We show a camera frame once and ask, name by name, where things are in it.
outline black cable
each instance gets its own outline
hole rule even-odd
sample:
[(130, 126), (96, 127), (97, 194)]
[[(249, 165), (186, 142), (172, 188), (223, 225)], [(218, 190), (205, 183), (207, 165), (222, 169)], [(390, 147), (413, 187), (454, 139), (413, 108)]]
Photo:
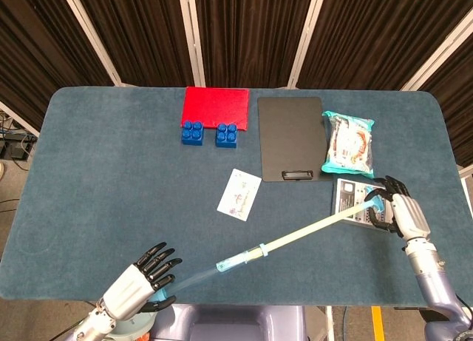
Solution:
[[(89, 304), (89, 305), (91, 305), (91, 306), (93, 306), (93, 307), (95, 308), (95, 304), (92, 304), (91, 302), (87, 302), (87, 301), (85, 301), (85, 300), (83, 300), (83, 302), (84, 302), (84, 303), (87, 303), (87, 304)], [(50, 339), (49, 341), (54, 341), (54, 340), (56, 340), (58, 337), (64, 335), (64, 334), (67, 333), (71, 328), (74, 328), (75, 326), (79, 325), (79, 324), (82, 322), (82, 320), (84, 320), (84, 319), (85, 319), (85, 318), (80, 319), (80, 320), (77, 321), (74, 325), (71, 325), (69, 328), (64, 329), (63, 331), (61, 331), (59, 334), (57, 334), (56, 336), (54, 336), (54, 337), (53, 337), (52, 339)]]
[(19, 200), (19, 199), (18, 199), (18, 198), (15, 198), (15, 199), (2, 200), (2, 201), (0, 202), (0, 204), (1, 204), (1, 203), (6, 203), (6, 202), (13, 202), (13, 201), (15, 201), (15, 200)]
[[(2, 131), (1, 131), (1, 136), (3, 137), (3, 142), (5, 143), (5, 145), (7, 145), (7, 141), (5, 140), (5, 118), (1, 117), (1, 128), (2, 128)], [(16, 162), (16, 160), (12, 157), (12, 147), (9, 146), (10, 148), (10, 157), (13, 161), (13, 163), (21, 170), (23, 171), (29, 171), (29, 169), (25, 169), (24, 167), (21, 167), (18, 162)]]
[[(12, 155), (12, 147), (10, 146), (10, 157), (11, 157), (11, 155)], [(18, 164), (18, 162), (16, 162), (16, 160), (15, 160), (14, 158), (11, 157), (11, 159), (12, 159), (13, 163), (14, 163), (19, 169), (22, 169), (23, 171), (29, 171), (29, 169), (25, 169), (24, 167), (21, 167), (21, 166)]]
[(64, 335), (65, 333), (67, 333), (71, 328), (74, 328), (75, 326), (79, 325), (80, 323), (82, 323), (82, 320), (84, 320), (85, 318), (83, 319), (80, 319), (79, 321), (77, 321), (75, 324), (71, 325), (69, 328), (66, 328), (65, 330), (61, 331), (59, 334), (57, 334), (56, 336), (54, 336), (52, 339), (50, 339), (49, 341), (54, 341), (56, 340), (58, 337)]
[(470, 321), (470, 327), (468, 329), (473, 330), (473, 310), (472, 308), (470, 308), (470, 305), (466, 304), (465, 301), (458, 296), (458, 294), (456, 294), (456, 296), (457, 296), (457, 299), (461, 301), (461, 303), (470, 311), (472, 319)]
[(348, 305), (345, 306), (345, 311), (343, 312), (343, 341), (348, 341)]

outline red notebook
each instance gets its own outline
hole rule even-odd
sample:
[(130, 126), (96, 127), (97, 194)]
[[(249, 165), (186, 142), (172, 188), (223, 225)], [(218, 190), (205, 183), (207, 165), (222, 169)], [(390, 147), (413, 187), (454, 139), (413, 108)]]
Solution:
[(187, 87), (180, 125), (184, 121), (200, 121), (205, 128), (217, 128), (220, 123), (233, 123), (238, 130), (246, 130), (249, 98), (249, 90)]

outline gray floor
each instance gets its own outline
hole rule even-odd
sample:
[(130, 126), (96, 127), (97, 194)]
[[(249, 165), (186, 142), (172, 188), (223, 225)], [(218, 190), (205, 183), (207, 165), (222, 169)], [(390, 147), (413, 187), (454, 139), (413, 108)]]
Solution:
[[(28, 168), (30, 161), (20, 164)], [(4, 175), (0, 179), (0, 201), (19, 198), (27, 179), (27, 173), (20, 170), (11, 161), (0, 161), (4, 164)], [(0, 211), (14, 209), (17, 202), (0, 205)], [(7, 242), (8, 233), (15, 212), (0, 213), (0, 251)], [(71, 301), (9, 301), (0, 299), (0, 340), (39, 341), (49, 340), (68, 326), (79, 321), (92, 307), (83, 302)], [(344, 307), (333, 308), (335, 340), (343, 340)], [(393, 308), (382, 308), (384, 333), (386, 341), (423, 340), (423, 320), (417, 311), (399, 311)], [(312, 341), (320, 340), (321, 319), (316, 307), (306, 308), (307, 332)], [(350, 341), (374, 340), (372, 315), (369, 307), (350, 307), (348, 309), (347, 339)]]

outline snack bag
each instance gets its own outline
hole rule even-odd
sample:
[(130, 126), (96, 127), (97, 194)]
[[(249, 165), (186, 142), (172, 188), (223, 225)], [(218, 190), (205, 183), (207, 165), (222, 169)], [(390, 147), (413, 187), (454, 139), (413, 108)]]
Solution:
[(371, 127), (375, 121), (323, 112), (332, 127), (323, 172), (362, 174), (374, 178), (371, 157)]

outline metal frame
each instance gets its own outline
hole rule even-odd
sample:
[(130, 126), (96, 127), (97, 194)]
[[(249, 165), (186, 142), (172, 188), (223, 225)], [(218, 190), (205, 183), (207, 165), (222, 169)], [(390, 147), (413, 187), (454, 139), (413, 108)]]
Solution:
[(302, 28), (301, 38), (299, 39), (299, 46), (297, 47), (296, 57), (294, 58), (293, 68), (290, 71), (289, 82), (287, 88), (295, 90), (299, 74), (301, 73), (302, 65), (304, 64), (307, 49), (312, 38), (314, 29), (316, 28), (317, 19), (319, 18), (320, 9), (324, 0), (310, 0), (309, 10), (305, 18), (304, 27)]
[(459, 169), (458, 174), (460, 175), (460, 178), (467, 178), (468, 176), (473, 175), (473, 164), (464, 169)]
[(180, 0), (180, 9), (183, 14), (192, 75), (194, 76), (194, 86), (205, 87), (204, 64), (195, 0)]
[(462, 177), (461, 176), (461, 173), (460, 173), (460, 181), (461, 181), (461, 185), (463, 187), (463, 191), (465, 192), (465, 197), (466, 197), (466, 202), (468, 203), (468, 207), (470, 208), (470, 214), (472, 215), (472, 218), (473, 218), (473, 208), (472, 208), (472, 202), (470, 201), (470, 194), (468, 192), (468, 186), (466, 185), (466, 179), (467, 179), (468, 176), (465, 176), (465, 177)]
[(82, 30), (85, 32), (87, 38), (90, 41), (90, 44), (95, 50), (98, 58), (100, 59), (105, 71), (108, 73), (112, 82), (115, 86), (123, 86), (123, 83), (118, 75), (118, 71), (115, 68), (108, 52), (105, 50), (100, 37), (97, 34), (97, 31), (94, 28), (84, 6), (81, 3), (81, 0), (66, 0), (67, 4), (71, 8), (71, 11), (74, 13), (74, 16), (78, 20), (79, 24), (82, 27)]
[(5, 103), (0, 101), (0, 109), (7, 113), (10, 117), (18, 121), (27, 131), (32, 133), (34, 136), (39, 136), (39, 131), (29, 125), (22, 117), (12, 111)]
[(417, 91), (450, 57), (450, 55), (473, 33), (473, 9), (448, 34), (421, 68), (406, 82), (401, 91)]

